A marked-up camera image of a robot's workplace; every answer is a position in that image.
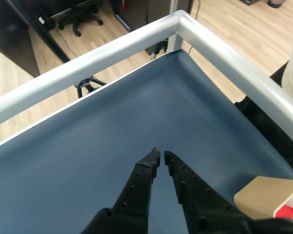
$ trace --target black office chair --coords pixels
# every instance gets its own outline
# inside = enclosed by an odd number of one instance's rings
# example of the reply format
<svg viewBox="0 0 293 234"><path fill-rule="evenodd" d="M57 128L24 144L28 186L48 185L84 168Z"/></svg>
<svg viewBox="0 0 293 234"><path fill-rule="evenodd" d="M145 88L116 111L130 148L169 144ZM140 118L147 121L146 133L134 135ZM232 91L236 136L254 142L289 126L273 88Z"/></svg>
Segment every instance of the black office chair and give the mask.
<svg viewBox="0 0 293 234"><path fill-rule="evenodd" d="M80 37L82 34L77 30L78 25L82 20L89 19L95 20L99 23L99 25L103 25L103 21L100 20L99 17L92 15L92 13L98 13L98 7L96 5L88 5L86 7L78 7L75 1L71 1L72 12L59 20L59 29L63 30L64 25L67 23L73 23L73 31L74 33Z"/></svg>

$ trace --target cable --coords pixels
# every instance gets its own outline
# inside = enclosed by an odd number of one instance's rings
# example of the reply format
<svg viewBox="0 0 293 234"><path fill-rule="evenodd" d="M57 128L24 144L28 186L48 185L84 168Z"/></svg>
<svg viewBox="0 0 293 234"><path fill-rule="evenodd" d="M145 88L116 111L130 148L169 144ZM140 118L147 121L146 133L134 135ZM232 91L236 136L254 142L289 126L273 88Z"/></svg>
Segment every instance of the cable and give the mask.
<svg viewBox="0 0 293 234"><path fill-rule="evenodd" d="M195 14L195 20L197 20L197 17L199 15L199 10L200 10L200 7L201 7L201 0L198 0L198 2L199 2L199 5L197 6L197 10L196 10L196 14ZM191 48L189 49L188 55L190 54L192 48L193 48L193 46L191 46Z"/></svg>
<svg viewBox="0 0 293 234"><path fill-rule="evenodd" d="M74 51L72 51L71 48L68 46L67 41L66 41L65 38L62 36L62 34L58 31L58 29L57 29L56 27L55 27L54 29L55 29L55 31L58 32L58 34L60 35L60 37L63 39L63 41L64 41L66 47L68 48L68 50L69 50L69 51L70 51L75 57L78 57L78 56L74 53Z"/></svg>

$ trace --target floor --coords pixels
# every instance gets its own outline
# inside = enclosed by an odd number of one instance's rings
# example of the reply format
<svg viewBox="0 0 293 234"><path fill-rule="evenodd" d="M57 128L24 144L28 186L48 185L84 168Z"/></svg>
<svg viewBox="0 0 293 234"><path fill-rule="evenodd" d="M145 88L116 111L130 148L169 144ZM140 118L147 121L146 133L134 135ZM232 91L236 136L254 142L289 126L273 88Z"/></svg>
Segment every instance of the floor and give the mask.
<svg viewBox="0 0 293 234"><path fill-rule="evenodd" d="M270 8L267 0L252 6L238 0L222 0L221 4L219 2L201 0L198 14L198 21L201 24L245 55L268 76L290 58L293 45L293 0L287 0L279 9ZM194 0L191 11L193 17L197 7L198 2ZM71 59L75 56L69 51L60 34L71 50L80 56L127 33L108 6L100 9L99 16L104 25L99 26L92 21L81 24L80 38L73 34L71 26L67 26L63 31L52 30L50 33ZM30 35L41 73L62 64L36 33L30 31ZM190 46L184 42L183 48L188 51ZM243 99L243 92L197 51L192 49L190 55L232 102ZM95 76L102 81L110 82L142 66L149 59L147 53L141 51ZM0 53L0 96L31 79L30 75ZM76 89L70 87L36 104L0 125L0 141L76 99Z"/></svg>

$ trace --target red object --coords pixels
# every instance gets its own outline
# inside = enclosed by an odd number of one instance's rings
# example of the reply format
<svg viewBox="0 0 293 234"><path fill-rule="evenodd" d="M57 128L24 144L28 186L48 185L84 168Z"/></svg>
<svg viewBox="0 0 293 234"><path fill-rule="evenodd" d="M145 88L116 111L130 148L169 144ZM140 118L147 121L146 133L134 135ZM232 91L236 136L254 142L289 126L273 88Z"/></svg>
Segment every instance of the red object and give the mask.
<svg viewBox="0 0 293 234"><path fill-rule="evenodd" d="M125 4L125 1L122 2L122 10L126 10L126 4Z"/></svg>
<svg viewBox="0 0 293 234"><path fill-rule="evenodd" d="M280 210L275 214L276 218L293 218L293 208L290 206L284 205Z"/></svg>

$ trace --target metal frame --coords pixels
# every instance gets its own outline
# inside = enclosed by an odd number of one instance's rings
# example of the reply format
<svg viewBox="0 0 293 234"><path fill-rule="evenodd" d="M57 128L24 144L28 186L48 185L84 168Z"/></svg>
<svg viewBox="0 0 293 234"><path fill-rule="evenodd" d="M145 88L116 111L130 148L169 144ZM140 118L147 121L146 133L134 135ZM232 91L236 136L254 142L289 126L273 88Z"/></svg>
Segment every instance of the metal frame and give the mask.
<svg viewBox="0 0 293 234"><path fill-rule="evenodd" d="M170 7L169 7L169 14L172 14L175 11L177 11L177 8L178 8L178 0L171 0ZM177 33L175 35L172 35L168 39L167 52L169 53L169 52L179 50L181 48L181 44L182 44L182 38Z"/></svg>
<svg viewBox="0 0 293 234"><path fill-rule="evenodd" d="M173 35L191 44L293 140L293 99L249 60L185 11L174 12L128 33L0 97L0 123L74 85L80 81L80 77L89 77ZM174 50L180 49L180 41L181 39L169 38L169 44Z"/></svg>

